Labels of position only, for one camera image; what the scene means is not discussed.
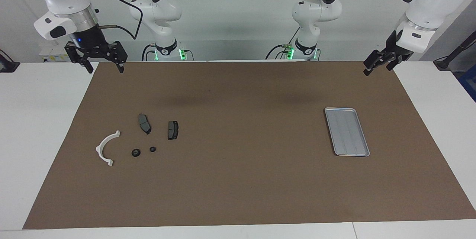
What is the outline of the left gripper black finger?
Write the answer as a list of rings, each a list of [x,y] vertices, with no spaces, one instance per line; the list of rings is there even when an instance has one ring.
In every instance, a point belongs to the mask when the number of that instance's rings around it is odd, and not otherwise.
[[[369,76],[376,67],[381,66],[382,63],[385,63],[387,55],[388,54],[384,51],[372,51],[363,61],[365,67],[365,70],[363,71],[364,75]]]
[[[400,64],[403,61],[402,57],[390,57],[388,59],[388,64],[386,65],[386,69],[391,71],[395,68],[396,65]]]

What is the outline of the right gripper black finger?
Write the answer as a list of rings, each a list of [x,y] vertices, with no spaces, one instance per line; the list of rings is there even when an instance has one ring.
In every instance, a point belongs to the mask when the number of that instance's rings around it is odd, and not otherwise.
[[[124,73],[124,65],[128,55],[119,41],[107,45],[107,59],[117,66],[119,73]]]
[[[71,63],[79,64],[85,68],[89,74],[93,73],[94,68],[88,60],[88,54],[84,54],[82,49],[78,48],[75,44],[66,44],[64,49]]]

